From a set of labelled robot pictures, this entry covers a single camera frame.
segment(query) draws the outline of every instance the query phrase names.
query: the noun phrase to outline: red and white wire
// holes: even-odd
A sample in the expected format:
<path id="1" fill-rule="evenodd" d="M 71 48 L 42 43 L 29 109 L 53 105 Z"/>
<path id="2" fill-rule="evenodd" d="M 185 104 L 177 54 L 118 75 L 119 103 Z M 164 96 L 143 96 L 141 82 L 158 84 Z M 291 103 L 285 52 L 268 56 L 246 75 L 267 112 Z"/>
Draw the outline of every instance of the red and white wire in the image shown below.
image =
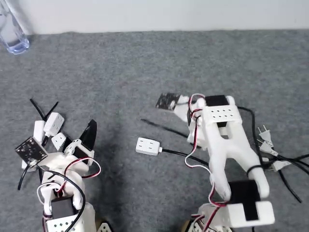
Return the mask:
<path id="1" fill-rule="evenodd" d="M 56 189 L 56 191 L 59 190 L 59 192 L 60 192 L 61 184 L 59 184 L 59 183 L 56 183 L 56 182 L 46 182 L 46 183 L 41 184 L 41 185 L 38 186 L 38 188 L 37 188 L 37 195 L 38 195 L 38 198 L 39 198 L 39 202 L 40 202 L 41 204 L 44 204 L 44 202 L 42 201 L 42 199 L 41 199 L 41 197 L 40 197 L 40 190 L 41 190 L 41 188 L 42 188 L 43 186 L 46 186 L 46 185 L 50 185 L 50 186 L 57 185 L 57 186 L 54 186 L 53 189 Z"/>
<path id="2" fill-rule="evenodd" d="M 187 156 L 185 157 L 184 163 L 185 163 L 185 165 L 187 165 L 189 168 L 204 168 L 204 169 L 205 169 L 207 172 L 209 172 L 209 174 L 211 175 L 211 171 L 209 170 L 209 168 L 207 168 L 207 167 L 205 167 L 205 166 L 203 166 L 203 165 L 200 165 L 200 164 L 191 165 L 191 164 L 189 164 L 188 161 L 187 161 L 188 158 L 190 158 L 190 156 L 192 156 L 193 153 L 194 153 L 194 152 L 196 151 L 196 149 L 197 149 L 197 127 L 198 127 L 197 121 L 198 121 L 198 119 L 199 119 L 199 117 L 198 117 L 197 120 L 196 120 L 196 125 L 195 125 L 195 130 L 194 130 L 193 148 L 192 148 L 190 154 L 187 155 Z"/>
<path id="3" fill-rule="evenodd" d="M 74 160 L 73 162 L 71 162 L 71 163 L 65 168 L 63 174 L 66 175 L 67 170 L 68 170 L 71 166 L 73 166 L 74 164 L 77 164 L 77 163 L 82 162 L 82 161 L 84 161 L 84 160 L 90 160 L 90 159 L 91 159 L 94 163 L 96 163 L 96 165 L 98 166 L 99 170 L 98 170 L 98 172 L 96 172 L 96 173 L 94 173 L 94 174 L 82 176 L 82 178 L 83 178 L 83 179 L 87 179 L 87 178 L 92 178 L 92 177 L 95 177 L 95 176 L 99 175 L 99 174 L 101 173 L 101 170 L 102 170 L 102 169 L 101 169 L 101 166 L 100 166 L 100 164 L 99 164 L 94 158 L 92 158 L 92 157 L 85 157 L 85 158 L 81 158 L 81 159 Z M 64 188 L 66 182 L 67 182 L 66 180 L 63 182 L 63 184 L 61 185 L 60 189 L 59 189 L 58 191 L 56 191 L 57 193 L 59 193 L 59 192 L 61 192 L 61 191 L 63 190 L 63 188 Z"/>
<path id="4" fill-rule="evenodd" d="M 205 232 L 205 231 L 209 228 L 209 226 L 211 225 L 211 222 L 212 222 L 214 216 L 216 215 L 216 213 L 218 212 L 219 209 L 220 209 L 220 207 L 216 207 L 216 208 L 215 208 L 215 210 L 214 210 L 213 213 L 211 214 L 210 218 L 208 219 L 208 221 L 207 221 L 205 227 L 203 228 L 202 232 Z"/>
<path id="5" fill-rule="evenodd" d="M 191 97 L 189 98 L 189 101 L 188 101 L 188 108 L 189 108 L 190 113 L 192 113 L 191 103 L 192 103 L 192 99 L 193 99 L 194 96 L 199 96 L 200 98 L 205 98 L 205 95 L 201 94 L 201 93 L 192 94 Z"/>
<path id="6" fill-rule="evenodd" d="M 191 224 L 192 229 L 194 229 L 195 223 L 197 223 L 199 220 L 202 220 L 204 217 L 205 217 L 205 215 L 199 215 L 199 216 L 197 216 L 197 217 L 194 219 L 194 221 L 192 222 L 192 224 Z"/>
<path id="7" fill-rule="evenodd" d="M 216 206 L 216 207 L 225 207 L 226 206 L 226 202 L 218 203 L 218 202 L 214 202 L 212 200 L 212 197 L 214 195 L 214 191 L 215 191 L 215 184 L 212 185 L 211 192 L 208 195 L 209 203 L 212 204 L 213 206 Z"/>

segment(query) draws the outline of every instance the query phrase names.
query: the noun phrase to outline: black cable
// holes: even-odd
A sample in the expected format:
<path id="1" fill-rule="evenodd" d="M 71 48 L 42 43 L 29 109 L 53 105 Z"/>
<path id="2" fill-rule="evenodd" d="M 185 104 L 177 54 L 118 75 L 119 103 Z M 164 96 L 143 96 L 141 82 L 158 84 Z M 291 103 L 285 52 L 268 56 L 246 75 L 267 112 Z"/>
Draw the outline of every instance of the black cable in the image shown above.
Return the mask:
<path id="1" fill-rule="evenodd" d="M 43 172 L 41 169 L 39 169 L 39 179 L 40 179 L 40 184 L 41 184 L 43 181 Z"/>
<path id="2" fill-rule="evenodd" d="M 82 191 L 82 189 L 74 183 L 74 181 L 72 181 L 71 179 L 67 178 L 65 175 L 61 174 L 61 173 L 58 173 L 58 172 L 55 172 L 55 171 L 51 171 L 51 170 L 45 170 L 43 169 L 42 167 L 40 167 L 39 165 L 37 165 L 38 168 L 40 168 L 41 170 L 43 170 L 44 172 L 48 172 L 48 173 L 52 173 L 54 175 L 58 175 L 62 178 L 64 178 L 66 181 L 70 182 L 74 187 L 77 188 L 77 190 L 80 192 L 82 198 L 83 198 L 83 203 L 82 203 L 82 208 L 81 210 L 78 212 L 75 220 L 70 224 L 70 226 L 65 230 L 65 232 L 69 232 L 73 227 L 74 225 L 77 223 L 77 221 L 79 220 L 79 218 L 82 216 L 83 212 L 84 212 L 84 209 L 85 209 L 85 206 L 86 206 L 86 196 L 84 194 L 84 192 Z"/>
<path id="3" fill-rule="evenodd" d="M 47 144 L 47 142 L 48 142 L 48 137 L 47 136 L 45 136 L 44 137 L 44 139 L 43 139 L 43 141 L 42 141 L 42 147 L 45 147 L 46 146 L 46 144 Z"/>
<path id="4" fill-rule="evenodd" d="M 58 101 L 55 103 L 55 105 L 50 109 L 50 111 L 48 111 L 48 113 L 44 116 L 44 121 L 46 121 L 48 119 L 48 116 L 52 113 L 52 111 L 56 108 L 56 106 L 58 105 Z"/>
<path id="5" fill-rule="evenodd" d="M 289 185 L 289 183 L 287 182 L 287 180 L 285 179 L 282 170 L 278 171 L 280 178 L 282 180 L 282 182 L 285 184 L 286 188 L 290 191 L 290 193 L 295 197 L 295 199 L 299 202 L 302 203 L 302 200 L 300 199 L 300 197 L 294 192 L 294 190 L 291 188 L 291 186 Z"/>
<path id="6" fill-rule="evenodd" d="M 158 127 L 158 128 L 162 128 L 162 129 L 164 129 L 164 130 L 166 130 L 166 131 L 173 132 L 173 133 L 175 133 L 175 134 L 177 134 L 177 135 L 180 135 L 180 136 L 182 136 L 182 137 L 184 137 L 184 138 L 188 138 L 188 135 L 186 135 L 186 134 L 184 134 L 184 133 L 182 133 L 182 132 L 179 132 L 179 131 L 177 131 L 177 130 L 168 128 L 168 127 L 166 127 L 166 126 L 162 126 L 162 125 L 156 124 L 156 123 L 151 122 L 151 121 L 149 121 L 149 120 L 147 120 L 147 119 L 145 119 L 145 118 L 141 118 L 140 120 L 141 120 L 142 122 L 144 122 L 144 123 L 147 123 L 148 125 L 151 125 L 151 126 L 154 126 L 154 127 Z"/>
<path id="7" fill-rule="evenodd" d="M 42 120 L 44 120 L 44 115 L 43 115 L 42 111 L 39 109 L 38 105 L 35 103 L 35 101 L 32 98 L 30 98 L 30 102 L 35 107 L 35 109 L 38 111 L 38 113 L 41 116 Z"/>
<path id="8" fill-rule="evenodd" d="M 175 154 L 175 155 L 179 155 L 179 156 L 188 156 L 188 154 L 185 154 L 183 152 L 180 152 L 180 151 L 173 151 L 173 150 L 169 150 L 169 149 L 162 149 L 162 152 L 167 152 L 167 153 L 171 153 L 171 154 Z M 201 160 L 195 156 L 189 156 L 190 159 L 192 160 L 195 160 L 197 162 L 200 162 L 201 164 L 204 164 L 206 166 L 209 166 L 208 162 L 204 161 L 204 160 Z"/>
<path id="9" fill-rule="evenodd" d="M 18 187 L 17 187 L 18 190 L 21 189 L 21 185 L 23 184 L 23 181 L 24 181 L 24 178 L 25 178 L 25 175 L 26 175 L 28 169 L 29 169 L 29 165 L 27 165 L 27 167 L 24 169 L 23 173 L 20 176 Z"/>
<path id="10" fill-rule="evenodd" d="M 300 170 L 304 171 L 307 175 L 309 175 L 309 171 L 306 168 L 304 168 L 303 166 L 301 166 L 299 163 L 297 163 L 296 161 L 293 161 L 292 159 L 286 158 L 286 157 L 281 156 L 281 155 L 278 155 L 277 158 L 278 158 L 278 160 L 285 160 L 285 161 L 290 162 L 291 164 L 295 165 Z"/>
<path id="11" fill-rule="evenodd" d="M 260 163 L 261 163 L 261 165 L 263 165 L 262 154 L 261 154 L 261 151 L 260 151 L 259 144 L 257 142 L 256 133 L 255 133 L 255 114 L 251 109 L 248 109 L 246 107 L 237 106 L 237 108 L 239 108 L 240 110 L 247 111 L 251 114 L 251 117 L 252 117 L 252 136 L 253 136 L 253 140 L 254 140 L 254 146 L 255 146 L 257 156 L 259 157 Z"/>
<path id="12" fill-rule="evenodd" d="M 254 169 L 254 168 L 263 168 L 262 165 L 254 165 L 252 167 L 250 167 L 247 172 L 246 172 L 246 175 L 249 176 L 249 173 Z"/>
<path id="13" fill-rule="evenodd" d="M 302 156 L 299 156 L 299 157 L 296 157 L 294 158 L 295 160 L 302 160 L 304 158 L 308 158 L 309 157 L 309 154 L 306 154 L 306 155 L 302 155 Z"/>

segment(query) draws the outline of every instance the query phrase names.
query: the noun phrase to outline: plastic water bottle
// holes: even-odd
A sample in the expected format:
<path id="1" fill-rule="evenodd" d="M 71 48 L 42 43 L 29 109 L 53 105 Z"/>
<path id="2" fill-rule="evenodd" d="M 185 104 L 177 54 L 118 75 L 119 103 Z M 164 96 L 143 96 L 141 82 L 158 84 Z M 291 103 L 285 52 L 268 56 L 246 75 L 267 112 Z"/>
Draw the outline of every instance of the plastic water bottle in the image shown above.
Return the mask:
<path id="1" fill-rule="evenodd" d="M 0 41 L 13 54 L 21 54 L 29 48 L 29 40 L 4 0 L 0 0 Z"/>

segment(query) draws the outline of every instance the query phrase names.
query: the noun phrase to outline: gray carpet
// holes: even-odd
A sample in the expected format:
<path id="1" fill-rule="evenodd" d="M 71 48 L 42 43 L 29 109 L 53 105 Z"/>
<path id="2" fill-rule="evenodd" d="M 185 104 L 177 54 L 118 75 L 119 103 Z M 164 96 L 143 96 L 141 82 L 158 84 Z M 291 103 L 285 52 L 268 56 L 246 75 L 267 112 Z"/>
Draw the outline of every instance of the gray carpet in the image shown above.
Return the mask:
<path id="1" fill-rule="evenodd" d="M 32 135 L 39 119 L 30 97 L 45 112 L 60 101 L 63 131 L 72 138 L 91 118 L 98 122 L 95 151 L 103 173 L 86 180 L 86 194 L 115 232 L 176 232 L 207 201 L 209 177 L 204 170 L 187 168 L 183 157 L 137 154 L 139 136 L 160 140 L 168 149 L 191 149 L 184 138 L 140 118 L 188 133 L 176 116 L 154 108 L 161 92 L 232 95 L 239 105 L 255 110 L 257 126 L 271 129 L 279 153 L 306 154 L 308 41 L 307 30 L 67 33 L 34 36 L 20 56 L 1 47 L 1 231 L 42 230 L 37 173 L 29 173 L 17 191 L 22 170 L 14 148 Z M 252 144 L 251 118 L 242 116 Z M 202 151 L 196 155 L 208 160 Z M 308 176 L 294 166 L 283 171 L 303 203 L 277 173 L 267 172 L 276 223 L 258 232 L 308 230 Z M 229 180 L 246 178 L 233 161 L 226 172 Z"/>

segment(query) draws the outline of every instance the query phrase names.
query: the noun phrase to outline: white wall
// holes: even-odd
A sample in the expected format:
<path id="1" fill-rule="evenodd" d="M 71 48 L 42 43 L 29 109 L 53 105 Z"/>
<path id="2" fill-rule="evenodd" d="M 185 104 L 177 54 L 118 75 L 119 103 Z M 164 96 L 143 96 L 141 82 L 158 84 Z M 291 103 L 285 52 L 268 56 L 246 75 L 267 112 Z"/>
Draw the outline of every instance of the white wall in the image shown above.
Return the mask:
<path id="1" fill-rule="evenodd" d="M 7 0 L 28 33 L 309 28 L 309 0 Z"/>

